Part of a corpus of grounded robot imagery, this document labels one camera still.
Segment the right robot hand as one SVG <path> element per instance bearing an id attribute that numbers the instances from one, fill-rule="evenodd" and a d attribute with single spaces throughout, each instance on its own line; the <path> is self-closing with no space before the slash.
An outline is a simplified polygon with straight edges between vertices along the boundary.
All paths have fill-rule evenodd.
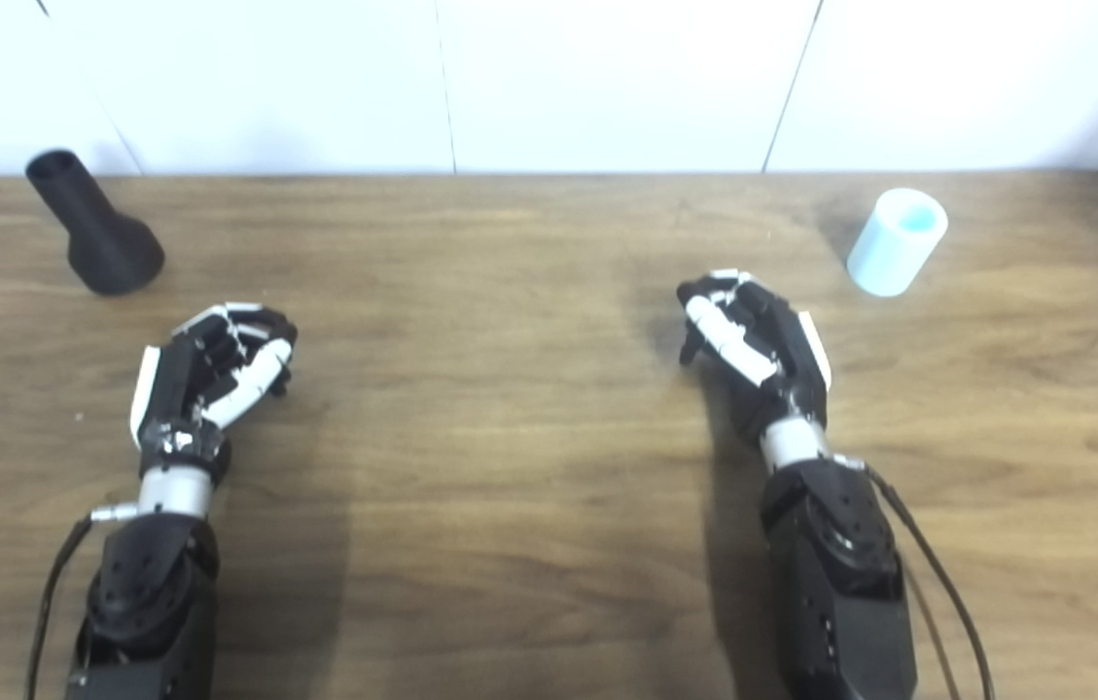
<path id="1" fill-rule="evenodd" d="M 809 313 L 733 267 L 677 284 L 676 298 L 686 329 L 679 363 L 704 354 L 722 366 L 730 420 L 744 442 L 759 444 L 785 418 L 828 425 L 832 366 Z"/>

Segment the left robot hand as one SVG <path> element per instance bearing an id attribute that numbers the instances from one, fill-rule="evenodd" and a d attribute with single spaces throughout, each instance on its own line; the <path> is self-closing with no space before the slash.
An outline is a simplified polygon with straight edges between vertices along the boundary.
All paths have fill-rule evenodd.
<path id="1" fill-rule="evenodd" d="M 231 465 L 228 429 L 267 396 L 285 395 L 299 328 L 260 304 L 216 304 L 145 347 L 128 415 L 141 475 Z"/>

